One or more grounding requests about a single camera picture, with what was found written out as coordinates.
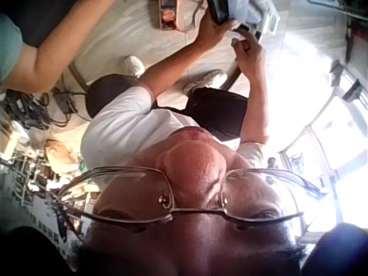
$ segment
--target black pants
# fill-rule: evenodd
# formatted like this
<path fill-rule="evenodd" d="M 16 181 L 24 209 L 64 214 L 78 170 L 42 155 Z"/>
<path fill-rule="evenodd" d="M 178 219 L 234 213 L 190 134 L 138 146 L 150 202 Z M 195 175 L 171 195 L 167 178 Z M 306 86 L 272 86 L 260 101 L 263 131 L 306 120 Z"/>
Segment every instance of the black pants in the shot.
<path fill-rule="evenodd" d="M 1 11 L 20 28 L 23 42 L 39 47 L 78 0 L 5 0 Z"/>
<path fill-rule="evenodd" d="M 118 95 L 135 84 L 131 76 L 108 75 L 95 81 L 86 96 L 86 109 L 91 118 Z M 160 107 L 157 101 L 152 109 L 169 109 L 193 118 L 220 141 L 238 138 L 248 99 L 241 95 L 211 88 L 199 88 L 189 95 L 183 110 Z"/>

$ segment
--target forearm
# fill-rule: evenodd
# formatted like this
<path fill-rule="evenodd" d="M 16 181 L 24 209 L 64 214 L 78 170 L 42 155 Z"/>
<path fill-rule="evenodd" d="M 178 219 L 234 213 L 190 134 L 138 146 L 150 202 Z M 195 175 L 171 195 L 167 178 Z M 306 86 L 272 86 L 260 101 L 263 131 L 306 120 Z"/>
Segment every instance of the forearm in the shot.
<path fill-rule="evenodd" d="M 98 20 L 114 0 L 82 0 L 51 32 L 37 50 L 34 75 L 44 86 L 54 86 Z"/>
<path fill-rule="evenodd" d="M 247 111 L 240 134 L 240 142 L 256 142 L 266 144 L 269 136 L 269 104 L 265 78 L 250 83 L 250 94 Z"/>
<path fill-rule="evenodd" d="M 156 98 L 169 89 L 205 51 L 196 43 L 189 44 L 150 67 L 139 81 L 147 86 Z"/>

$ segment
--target electronic device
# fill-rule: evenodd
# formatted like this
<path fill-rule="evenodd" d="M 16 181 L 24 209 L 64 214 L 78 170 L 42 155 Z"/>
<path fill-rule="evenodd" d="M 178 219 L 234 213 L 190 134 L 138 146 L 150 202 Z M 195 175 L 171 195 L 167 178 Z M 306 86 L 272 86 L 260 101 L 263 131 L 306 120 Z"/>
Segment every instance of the electronic device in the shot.
<path fill-rule="evenodd" d="M 161 30 L 177 29 L 179 1 L 180 0 L 159 0 Z"/>
<path fill-rule="evenodd" d="M 249 0 L 208 0 L 208 6 L 217 25 L 222 25 L 230 18 L 241 24 L 247 21 Z"/>

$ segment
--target person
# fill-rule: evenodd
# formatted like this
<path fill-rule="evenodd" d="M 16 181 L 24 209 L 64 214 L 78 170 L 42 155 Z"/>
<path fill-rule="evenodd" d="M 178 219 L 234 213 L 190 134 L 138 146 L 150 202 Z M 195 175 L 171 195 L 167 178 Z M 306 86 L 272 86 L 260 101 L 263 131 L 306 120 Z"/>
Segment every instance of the person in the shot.
<path fill-rule="evenodd" d="M 93 208 L 100 220 L 91 223 L 78 252 L 81 273 L 298 275 L 301 250 L 284 223 L 249 229 L 200 212 L 133 229 L 100 223 L 101 217 L 152 222 L 173 206 L 219 208 L 220 183 L 227 173 L 235 170 L 238 178 L 237 169 L 263 167 L 269 139 L 266 55 L 252 34 L 240 30 L 245 40 L 232 41 L 239 68 L 250 82 L 249 99 L 219 90 L 226 77 L 212 71 L 185 87 L 189 99 L 184 110 L 156 103 L 233 24 L 218 26 L 207 11 L 193 43 L 139 78 L 109 75 L 90 86 L 86 107 L 93 120 L 81 153 L 101 188 Z M 138 72 L 139 64 L 136 57 L 128 57 L 126 71 Z M 221 143 L 235 138 L 240 138 L 237 151 Z M 103 167 L 111 173 L 117 166 L 125 167 L 124 175 L 98 173 Z M 238 216 L 246 206 L 246 215 L 253 219 L 278 217 L 281 198 L 256 173 L 245 179 L 251 185 L 235 181 L 237 192 L 229 191 L 222 204 L 228 210 L 233 206 Z"/>
<path fill-rule="evenodd" d="M 17 0 L 4 4 L 0 13 L 3 88 L 39 93 L 54 87 L 114 0 L 76 2 Z"/>

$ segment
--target white sneaker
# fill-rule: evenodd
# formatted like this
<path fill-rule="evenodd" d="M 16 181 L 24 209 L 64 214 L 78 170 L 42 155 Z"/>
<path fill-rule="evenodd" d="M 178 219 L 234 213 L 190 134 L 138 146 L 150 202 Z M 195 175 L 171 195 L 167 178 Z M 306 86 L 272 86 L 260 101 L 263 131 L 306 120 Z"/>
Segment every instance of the white sneaker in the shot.
<path fill-rule="evenodd" d="M 136 56 L 127 56 L 122 64 L 123 75 L 139 78 L 145 71 L 143 62 Z"/>
<path fill-rule="evenodd" d="M 184 86 L 183 93 L 189 95 L 197 88 L 210 87 L 219 89 L 227 80 L 228 75 L 221 70 L 213 70 L 207 73 L 203 78 Z"/>

